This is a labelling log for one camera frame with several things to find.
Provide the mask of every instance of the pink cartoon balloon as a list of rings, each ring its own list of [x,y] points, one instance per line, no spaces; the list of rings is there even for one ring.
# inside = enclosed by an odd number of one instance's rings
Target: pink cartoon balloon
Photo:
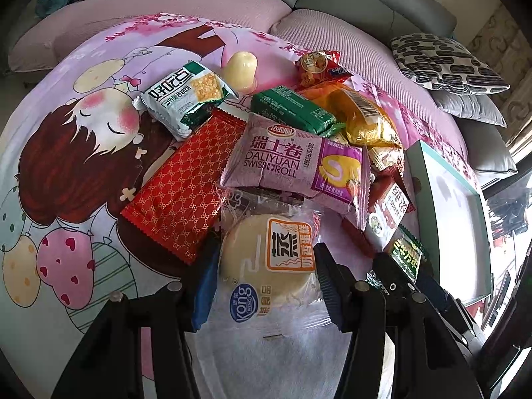
[[[81,309],[90,301],[95,267],[90,237],[82,232],[58,228],[39,244],[37,273],[70,309]]]

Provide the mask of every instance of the green snack package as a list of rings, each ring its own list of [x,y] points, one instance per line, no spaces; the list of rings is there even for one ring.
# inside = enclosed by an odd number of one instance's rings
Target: green snack package
[[[399,264],[412,282],[418,277],[419,264],[425,258],[423,246],[403,225],[399,225],[401,237],[389,247],[389,255]]]
[[[283,85],[254,94],[251,111],[326,138],[345,127],[333,114]]]

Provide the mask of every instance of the cartoon girl face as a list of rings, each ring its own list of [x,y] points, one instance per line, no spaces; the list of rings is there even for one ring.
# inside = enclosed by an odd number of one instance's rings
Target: cartoon girl face
[[[86,95],[72,109],[67,123],[75,121],[76,135],[80,127],[96,137],[96,153],[116,152],[133,141],[141,141],[140,116],[131,98],[114,88],[104,88]]]

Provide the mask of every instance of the black and white patterned pillow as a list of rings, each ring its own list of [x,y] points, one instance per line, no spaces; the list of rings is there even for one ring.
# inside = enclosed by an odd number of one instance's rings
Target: black and white patterned pillow
[[[416,33],[394,38],[391,45],[403,75],[429,90],[468,95],[494,94],[510,88],[455,40]]]

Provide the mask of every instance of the snack package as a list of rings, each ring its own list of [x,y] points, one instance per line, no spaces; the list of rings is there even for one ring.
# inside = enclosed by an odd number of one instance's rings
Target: snack package
[[[386,252],[395,260],[412,282],[418,277],[419,264],[425,250],[421,243],[403,225],[400,225],[397,238],[394,238]]]
[[[221,110],[164,163],[121,214],[187,264],[220,210],[216,183],[245,123]]]
[[[333,114],[283,85],[254,94],[251,112],[322,137],[345,127]]]
[[[381,252],[401,223],[409,201],[392,177],[377,178],[369,194],[368,225],[364,235]]]
[[[368,223],[364,232],[346,218],[342,220],[342,227],[364,255],[374,258],[393,237],[408,205],[408,198],[392,177],[378,177],[371,185]]]
[[[398,147],[373,147],[369,149],[371,165],[377,171],[396,166],[401,176],[404,174],[404,151]]]
[[[221,184],[296,192],[363,229],[369,168],[365,148],[337,144],[252,113]]]
[[[335,133],[334,135],[330,136],[329,139],[334,142],[338,142],[338,144],[342,144],[343,146],[348,146],[349,141],[347,141],[347,138],[345,136],[345,130],[341,130],[338,133]]]
[[[351,145],[402,148],[395,125],[386,112],[348,86],[329,81],[300,94],[345,122]]]
[[[219,187],[223,243],[209,323],[287,334],[330,322],[313,245],[322,211]]]
[[[406,198],[408,198],[408,208],[406,209],[406,213],[412,213],[413,211],[416,211],[416,206],[414,206],[414,203],[412,202],[412,198],[408,194],[408,190],[406,190],[406,185],[404,183],[403,175],[404,175],[404,162],[399,161],[397,164],[388,166],[387,168],[384,168],[382,171],[375,172],[377,177],[383,177],[383,176],[390,176],[394,179],[394,181],[397,183],[397,185],[401,188],[402,192],[406,195]]]
[[[340,51],[313,51],[303,55],[296,68],[300,75],[300,86],[296,91],[323,81],[345,82],[353,74],[340,66]]]
[[[232,90],[201,63],[188,62],[138,96],[133,105],[146,107],[178,141],[201,126],[211,110],[233,94]]]

